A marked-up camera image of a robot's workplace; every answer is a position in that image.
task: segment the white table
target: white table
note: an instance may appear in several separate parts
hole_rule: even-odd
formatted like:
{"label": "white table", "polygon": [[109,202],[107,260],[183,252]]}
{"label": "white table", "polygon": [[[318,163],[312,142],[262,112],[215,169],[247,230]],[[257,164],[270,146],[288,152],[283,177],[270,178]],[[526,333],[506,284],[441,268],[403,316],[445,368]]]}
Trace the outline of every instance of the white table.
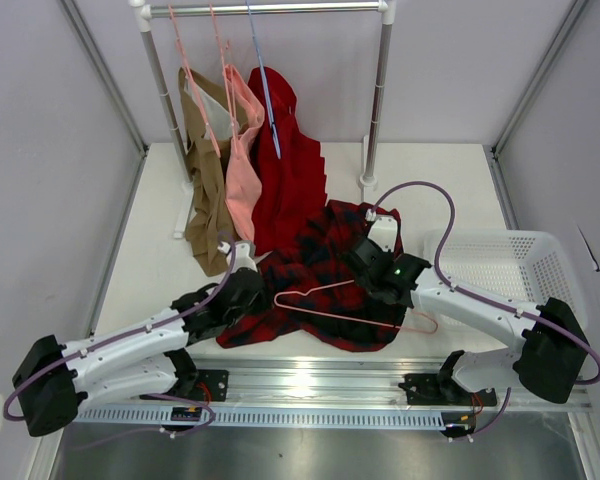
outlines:
{"label": "white table", "polygon": [[[323,143],[329,198],[359,203],[359,143]],[[445,144],[380,144],[376,161],[379,188],[408,180],[427,180],[447,189],[457,208],[458,228],[497,228],[505,224],[482,146]],[[116,264],[97,323],[103,334],[143,320],[183,293],[211,280],[191,255],[185,240],[172,238],[182,199],[182,173],[171,144],[153,144],[138,186]],[[424,187],[396,192],[383,207],[398,208],[406,251],[422,254],[426,232],[444,227],[449,209],[439,193]],[[408,315],[405,325],[429,328],[421,317]],[[500,344],[470,328],[442,325],[435,335],[400,332],[394,342],[375,353],[351,354],[295,332],[273,342],[233,349],[207,340],[190,348],[194,357],[216,358],[346,358],[387,361],[444,358],[451,351],[482,351]]]}

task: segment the metal rod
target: metal rod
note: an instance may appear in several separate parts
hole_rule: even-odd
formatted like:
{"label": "metal rod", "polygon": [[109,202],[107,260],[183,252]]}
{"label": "metal rod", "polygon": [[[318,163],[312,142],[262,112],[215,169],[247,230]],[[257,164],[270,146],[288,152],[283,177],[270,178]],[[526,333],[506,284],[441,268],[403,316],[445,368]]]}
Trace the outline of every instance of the metal rod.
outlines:
{"label": "metal rod", "polygon": [[378,128],[380,127],[380,114],[382,113],[382,99],[384,96],[384,82],[387,76],[389,60],[389,45],[391,43],[392,24],[382,24],[380,34],[380,52],[378,53],[378,70],[376,72],[376,87],[373,92],[373,109],[371,110],[371,125],[369,127],[369,146],[367,149],[367,163],[362,175],[363,182],[374,182],[374,169],[376,166],[376,148],[378,146]]}
{"label": "metal rod", "polygon": [[153,72],[153,78],[156,81],[158,87],[158,93],[160,100],[162,101],[162,109],[164,115],[167,118],[167,124],[169,125],[169,133],[171,134],[171,141],[176,147],[176,153],[180,159],[182,169],[185,172],[185,178],[190,178],[189,171],[187,170],[187,164],[185,163],[185,150],[184,144],[182,143],[182,136],[180,135],[180,129],[178,128],[178,122],[176,121],[176,114],[173,111],[173,104],[171,103],[171,97],[169,96],[169,90],[167,90],[167,83],[164,80],[162,74],[162,67],[160,66],[160,59],[158,58],[158,52],[156,51],[156,45],[153,42],[153,35],[151,30],[146,32],[140,32],[142,35],[142,43],[147,51],[147,58],[149,58],[149,64],[151,65],[151,72]]}
{"label": "metal rod", "polygon": [[503,148],[507,145],[507,142],[517,129],[520,121],[523,119],[527,110],[533,104],[536,96],[544,86],[549,73],[553,70],[556,60],[564,50],[567,40],[571,38],[578,22],[583,16],[583,13],[589,5],[589,0],[574,0],[571,8],[565,15],[558,31],[551,41],[551,44],[547,48],[542,60],[540,61],[538,68],[534,72],[531,80],[524,89],[524,93],[518,100],[516,108],[509,117],[504,129],[498,136],[495,144],[495,158],[498,159],[502,153]]}
{"label": "metal rod", "polygon": [[[208,6],[173,6],[176,17],[204,17],[211,15]],[[387,8],[384,0],[373,2],[326,2],[326,3],[288,3],[273,5],[252,5],[251,13],[254,15],[269,13],[316,13],[316,12],[383,12]],[[169,8],[151,6],[151,17],[169,18]],[[246,5],[218,5],[213,7],[215,15],[247,15]]]}
{"label": "metal rod", "polygon": [[144,153],[145,144],[142,140],[140,129],[133,119],[131,111],[124,101],[118,85],[113,79],[113,75],[111,75],[106,62],[104,61],[104,57],[102,56],[102,53],[100,52],[100,49],[98,48],[98,45],[96,44],[93,35],[89,30],[89,26],[87,25],[87,22],[84,20],[84,17],[78,8],[78,5],[76,4],[75,0],[59,0],[58,3],[64,11],[70,26],[78,37],[78,40],[80,41],[87,58],[95,69],[100,81],[104,85],[109,99],[120,115],[125,127],[127,128],[132,142],[139,152]]}

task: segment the perforated metal strip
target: perforated metal strip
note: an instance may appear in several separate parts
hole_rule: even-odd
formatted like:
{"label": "perforated metal strip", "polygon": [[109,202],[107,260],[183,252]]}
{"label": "perforated metal strip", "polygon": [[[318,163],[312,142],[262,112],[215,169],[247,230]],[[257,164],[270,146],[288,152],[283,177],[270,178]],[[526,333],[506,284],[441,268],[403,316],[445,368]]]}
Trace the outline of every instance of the perforated metal strip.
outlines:
{"label": "perforated metal strip", "polygon": [[[76,418],[83,423],[144,425],[194,425],[171,420],[172,406],[108,405],[84,412]],[[241,408],[214,406],[215,426],[350,428],[373,430],[443,430],[439,412],[408,410],[328,410],[315,408]],[[208,416],[203,412],[202,421]]]}

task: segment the blue clothes hanger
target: blue clothes hanger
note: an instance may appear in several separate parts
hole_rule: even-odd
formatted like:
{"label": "blue clothes hanger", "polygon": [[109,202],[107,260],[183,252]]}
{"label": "blue clothes hanger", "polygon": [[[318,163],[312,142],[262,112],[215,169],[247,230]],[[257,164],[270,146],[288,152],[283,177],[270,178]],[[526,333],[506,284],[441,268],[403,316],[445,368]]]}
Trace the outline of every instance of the blue clothes hanger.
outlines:
{"label": "blue clothes hanger", "polygon": [[249,0],[245,0],[247,4],[247,13],[249,14],[249,22],[251,23],[251,36],[253,38],[253,44],[256,47],[256,54],[258,55],[258,64],[260,65],[260,76],[262,77],[262,86],[264,87],[264,100],[267,104],[267,116],[269,117],[269,126],[271,127],[271,133],[273,134],[273,145],[276,148],[276,155],[280,159],[280,142],[278,141],[278,131],[276,129],[276,122],[273,118],[273,106],[271,105],[271,96],[269,95],[269,84],[267,83],[267,75],[264,72],[264,62],[262,61],[262,54],[260,53],[260,45],[256,37],[256,27],[253,24],[253,16],[251,14],[251,4]]}

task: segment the brown garment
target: brown garment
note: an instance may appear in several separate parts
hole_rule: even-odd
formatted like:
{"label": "brown garment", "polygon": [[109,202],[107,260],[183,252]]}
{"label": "brown garment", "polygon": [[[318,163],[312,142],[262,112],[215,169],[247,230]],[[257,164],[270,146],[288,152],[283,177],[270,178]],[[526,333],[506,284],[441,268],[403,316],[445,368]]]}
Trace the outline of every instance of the brown garment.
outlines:
{"label": "brown garment", "polygon": [[[225,90],[191,70],[199,89],[204,90],[220,105],[227,108]],[[191,244],[193,256],[204,273],[218,275],[227,270],[225,255],[218,252],[218,232],[237,238],[231,215],[225,203],[224,175],[231,153],[231,139],[217,138],[222,158],[218,158],[210,139],[205,139],[205,124],[200,109],[185,92],[187,79],[183,69],[178,73],[180,101],[187,132],[186,164],[193,178],[193,207],[196,215],[187,225],[184,236]],[[238,106],[236,112],[240,131],[247,126],[247,116]]]}

